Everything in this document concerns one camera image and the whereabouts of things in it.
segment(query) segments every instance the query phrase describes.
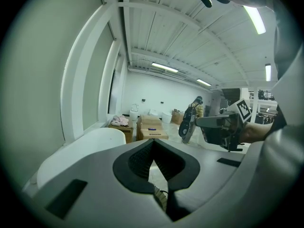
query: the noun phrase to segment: white pillar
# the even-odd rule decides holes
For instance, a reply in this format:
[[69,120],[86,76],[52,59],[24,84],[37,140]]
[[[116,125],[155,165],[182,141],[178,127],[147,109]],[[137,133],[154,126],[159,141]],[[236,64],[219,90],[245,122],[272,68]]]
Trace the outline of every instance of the white pillar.
[[113,41],[108,57],[105,61],[105,68],[101,78],[98,101],[98,121],[104,123],[107,121],[111,81],[120,46],[121,40]]
[[248,88],[240,88],[239,99],[249,100]]
[[123,71],[124,62],[125,56],[119,56],[119,58],[117,59],[115,74],[113,75],[114,77],[112,91],[110,95],[109,114],[119,114],[118,103],[120,102],[121,105],[121,93],[123,91],[122,87],[120,88],[120,85],[122,85],[121,81],[123,82],[124,79],[124,75],[122,75],[122,72],[125,73],[125,70]]
[[115,114],[116,115],[121,115],[122,114],[122,98],[123,98],[123,90],[124,90],[124,78],[125,78],[125,74],[127,73],[127,67],[128,67],[128,63],[127,63],[127,59],[126,57],[124,57],[124,61],[122,64],[122,70],[120,72],[120,78],[119,78],[119,86],[118,86],[118,98],[116,101],[116,111]]
[[66,61],[60,92],[60,112],[66,143],[84,134],[82,105],[86,73],[95,45],[110,20],[114,5],[101,5],[78,34]]
[[252,107],[252,115],[251,115],[251,123],[254,123],[256,121],[256,115],[257,115],[257,88],[254,89],[254,94],[253,94],[253,107]]

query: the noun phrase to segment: ceiling beam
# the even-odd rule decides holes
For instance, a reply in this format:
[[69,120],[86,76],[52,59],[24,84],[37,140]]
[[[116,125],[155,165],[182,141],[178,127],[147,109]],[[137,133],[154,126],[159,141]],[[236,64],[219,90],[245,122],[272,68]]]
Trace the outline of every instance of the ceiling beam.
[[225,61],[225,60],[227,60],[227,57],[226,57],[226,55],[223,55],[223,56],[217,57],[216,59],[213,59],[211,61],[205,62],[205,63],[203,63],[203,64],[201,64],[199,66],[196,66],[196,68],[203,69],[203,68],[212,66],[215,63],[220,63],[220,62]]
[[[238,80],[229,80],[229,81],[221,81],[220,83],[223,84],[223,83],[232,83],[232,82],[242,82],[242,81],[245,81],[244,79],[238,79]],[[261,78],[250,78],[248,79],[248,81],[252,81],[252,82],[265,82],[264,79],[261,79]]]
[[149,58],[156,59],[156,60],[161,60],[165,63],[169,63],[170,65],[175,66],[179,70],[189,71],[192,74],[193,79],[200,78],[201,80],[206,80],[210,84],[219,83],[219,81],[216,80],[214,77],[198,70],[197,68],[194,68],[194,67],[192,67],[192,66],[190,66],[186,63],[180,62],[180,61],[175,60],[175,59],[169,59],[169,57],[167,57],[167,56],[157,54],[155,52],[150,52],[150,51],[145,51],[145,50],[142,50],[142,49],[137,49],[137,48],[132,48],[132,54],[145,56],[145,57],[149,57]]
[[246,81],[247,85],[249,85],[248,78],[246,73],[240,63],[238,62],[237,58],[233,55],[233,53],[229,50],[229,48],[221,41],[213,32],[211,32],[206,26],[202,27],[195,19],[185,15],[173,8],[169,8],[167,6],[157,4],[154,2],[142,1],[142,0],[131,0],[130,2],[119,2],[118,6],[120,7],[131,7],[131,8],[138,8],[144,10],[151,10],[163,14],[164,16],[175,18],[183,23],[187,24],[188,26],[201,31],[204,36],[206,36],[212,43],[216,44],[222,52],[230,59],[230,61],[234,64],[237,70],[242,75],[243,79]]
[[157,4],[155,2],[148,2],[142,0],[131,0],[130,2],[119,2],[119,7],[129,7],[129,8],[137,8],[137,9],[144,9],[144,10],[151,10],[158,12],[164,16],[175,18],[178,21],[181,21],[190,27],[199,30],[201,29],[200,23],[198,23],[195,19],[185,15],[175,9],[166,7],[164,5]]
[[238,62],[237,58],[232,54],[232,52],[229,50],[229,48],[224,44],[223,41],[221,41],[213,32],[211,32],[209,29],[205,29],[203,31],[204,35],[212,41],[214,44],[216,44],[222,52],[231,60],[231,62],[234,64],[234,66],[237,68],[237,70],[242,75],[243,79],[246,81],[247,85],[249,85],[248,78],[246,76],[246,73],[240,63]]
[[154,77],[157,77],[157,78],[161,77],[161,78],[164,78],[164,79],[168,79],[168,80],[171,80],[171,81],[174,81],[174,82],[178,82],[178,83],[181,83],[181,84],[184,84],[184,85],[188,85],[188,86],[191,86],[191,87],[194,87],[194,88],[201,89],[201,90],[207,91],[209,93],[212,93],[211,90],[206,89],[203,86],[200,86],[200,85],[197,85],[197,84],[194,84],[194,83],[191,83],[191,82],[187,82],[185,80],[173,78],[171,76],[167,76],[167,75],[164,75],[164,74],[154,73],[154,72],[146,72],[146,71],[143,71],[143,70],[138,70],[138,69],[129,68],[129,67],[128,67],[128,70],[130,72],[134,72],[134,73],[138,73],[138,74],[145,74],[145,75],[154,76]]
[[125,28],[125,38],[127,42],[128,58],[132,66],[131,38],[130,38],[130,8],[124,7],[123,10],[124,10],[123,16],[124,16],[124,28]]
[[[251,82],[250,83],[250,86],[249,87],[257,87],[257,88],[269,88],[269,89],[272,89],[275,84],[277,82],[276,81],[254,81],[254,82]],[[221,82],[221,86],[218,86],[218,87],[214,87],[210,90],[216,90],[216,89],[234,89],[234,88],[248,88],[248,85],[246,84],[240,84],[238,86],[235,86],[235,85],[231,85],[229,86],[229,83],[223,83]]]
[[170,56],[170,58],[174,58],[177,54],[179,54],[180,52],[182,52],[186,47],[188,47],[198,36],[200,36],[200,34],[207,29],[210,25],[212,25],[213,23],[215,23],[218,19],[220,19],[221,17],[223,17],[224,15],[230,13],[235,7],[230,6],[228,7],[228,9],[224,10],[222,13],[218,14],[214,19],[209,19],[207,20],[207,22],[205,23],[201,23],[200,24],[200,29],[199,31],[197,31],[197,33],[193,34],[192,37],[190,37],[190,39],[187,40],[187,42],[182,45],[177,52],[175,52],[173,55]]

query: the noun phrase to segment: ceiling light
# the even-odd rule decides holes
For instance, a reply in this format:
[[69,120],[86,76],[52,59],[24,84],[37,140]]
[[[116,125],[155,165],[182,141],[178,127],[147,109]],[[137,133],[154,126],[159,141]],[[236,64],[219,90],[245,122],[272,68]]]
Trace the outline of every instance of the ceiling light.
[[207,86],[211,86],[211,84],[208,84],[208,83],[206,83],[205,81],[202,81],[202,80],[200,80],[200,79],[197,79],[197,81],[199,81],[200,83],[205,84],[205,85],[207,85]]
[[266,81],[271,81],[271,64],[266,64],[265,70],[266,70]]
[[164,66],[164,65],[161,65],[161,64],[158,64],[158,63],[152,63],[152,65],[156,66],[156,67],[160,67],[160,68],[166,69],[166,70],[169,70],[169,71],[172,71],[174,73],[178,72],[178,70],[176,70],[176,69],[173,69],[173,68],[170,68],[168,66]]
[[247,6],[244,6],[244,8],[246,9],[246,11],[249,14],[253,24],[255,25],[257,33],[259,35],[265,33],[266,29],[265,29],[265,26],[264,26],[264,23],[262,21],[261,15],[258,12],[257,8],[252,8],[252,7],[247,7]]

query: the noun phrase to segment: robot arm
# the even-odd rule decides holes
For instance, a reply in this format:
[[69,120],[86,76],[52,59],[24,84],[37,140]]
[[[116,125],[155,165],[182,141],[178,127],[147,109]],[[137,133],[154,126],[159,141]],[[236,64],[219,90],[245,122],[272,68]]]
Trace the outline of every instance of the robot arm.
[[227,111],[221,111],[218,116],[197,118],[195,124],[204,130],[207,142],[217,144],[228,151],[242,151],[238,149],[238,140],[244,122],[250,116],[247,103],[241,99],[229,106]]

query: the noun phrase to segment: black rectangular slot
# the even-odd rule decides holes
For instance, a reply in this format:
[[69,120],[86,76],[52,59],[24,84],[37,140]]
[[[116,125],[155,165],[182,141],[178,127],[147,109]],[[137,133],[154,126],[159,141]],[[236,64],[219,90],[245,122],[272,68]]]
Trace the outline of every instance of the black rectangular slot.
[[233,161],[233,160],[229,160],[229,159],[225,159],[225,158],[220,158],[217,160],[217,162],[223,163],[225,165],[234,166],[234,167],[239,167],[239,165],[241,164],[240,161],[238,162],[238,161]]
[[72,180],[46,207],[58,218],[64,219],[68,211],[71,209],[79,195],[86,187],[87,182],[82,180]]

